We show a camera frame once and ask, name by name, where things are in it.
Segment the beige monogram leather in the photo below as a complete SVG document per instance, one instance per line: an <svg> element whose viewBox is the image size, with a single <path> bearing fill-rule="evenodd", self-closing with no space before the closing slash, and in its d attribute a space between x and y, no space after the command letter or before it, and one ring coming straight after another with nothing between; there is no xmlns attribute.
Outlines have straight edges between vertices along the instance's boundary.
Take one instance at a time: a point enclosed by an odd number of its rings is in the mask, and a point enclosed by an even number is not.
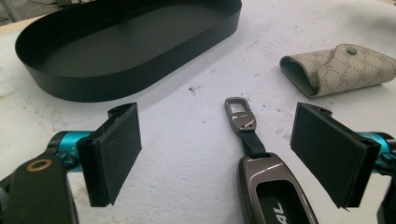
<svg viewBox="0 0 396 224"><path fill-rule="evenodd" d="M357 45L285 56L280 67L306 96L317 97L389 82L396 60Z"/></svg>

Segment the car key fob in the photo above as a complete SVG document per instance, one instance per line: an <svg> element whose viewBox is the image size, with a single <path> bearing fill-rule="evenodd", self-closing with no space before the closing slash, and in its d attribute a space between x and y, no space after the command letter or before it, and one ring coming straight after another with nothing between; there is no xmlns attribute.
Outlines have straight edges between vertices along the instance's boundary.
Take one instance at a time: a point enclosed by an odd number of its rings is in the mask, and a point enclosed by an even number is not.
<svg viewBox="0 0 396 224"><path fill-rule="evenodd" d="M276 154L239 162L239 191L248 223L318 223L289 167Z"/></svg>

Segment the white work surface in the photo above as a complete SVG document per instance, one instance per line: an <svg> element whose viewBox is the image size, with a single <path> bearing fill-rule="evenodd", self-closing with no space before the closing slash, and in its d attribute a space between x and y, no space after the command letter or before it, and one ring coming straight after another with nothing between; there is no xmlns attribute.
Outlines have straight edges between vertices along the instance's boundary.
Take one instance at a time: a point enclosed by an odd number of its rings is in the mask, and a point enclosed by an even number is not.
<svg viewBox="0 0 396 224"><path fill-rule="evenodd" d="M319 223L376 223L389 178L372 175L359 208L337 209L290 149L290 135L296 104L305 102L331 110L353 131L396 136L396 80L310 100L278 63L344 43L396 58L396 7L374 0L246 0L232 36L144 91L94 104L39 89L16 56L20 32L0 30L0 178L42 153L57 132L95 130L108 109L138 102L143 148L114 206L91 208L83 175L68 175L82 224L243 223L236 168L244 154L224 109L235 96L248 99L257 135L293 171Z"/></svg>

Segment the leather pouch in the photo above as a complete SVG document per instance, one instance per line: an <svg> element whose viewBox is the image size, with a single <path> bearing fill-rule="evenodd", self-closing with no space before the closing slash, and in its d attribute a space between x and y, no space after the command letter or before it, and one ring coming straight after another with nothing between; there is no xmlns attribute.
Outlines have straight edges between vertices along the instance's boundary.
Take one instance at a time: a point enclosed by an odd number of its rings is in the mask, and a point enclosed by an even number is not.
<svg viewBox="0 0 396 224"><path fill-rule="evenodd" d="M280 67L308 97L373 86L396 77L395 59L351 44L285 56L280 60Z"/></svg>

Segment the oval tray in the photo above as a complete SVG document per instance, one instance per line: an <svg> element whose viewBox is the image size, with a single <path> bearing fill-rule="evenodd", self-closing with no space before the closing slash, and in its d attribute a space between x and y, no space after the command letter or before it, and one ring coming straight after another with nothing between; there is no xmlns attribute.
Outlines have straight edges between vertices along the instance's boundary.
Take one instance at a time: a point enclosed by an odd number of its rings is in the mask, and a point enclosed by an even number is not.
<svg viewBox="0 0 396 224"><path fill-rule="evenodd" d="M165 77L237 27L240 0L96 0L49 14L16 52L37 85L78 102L118 99Z"/></svg>

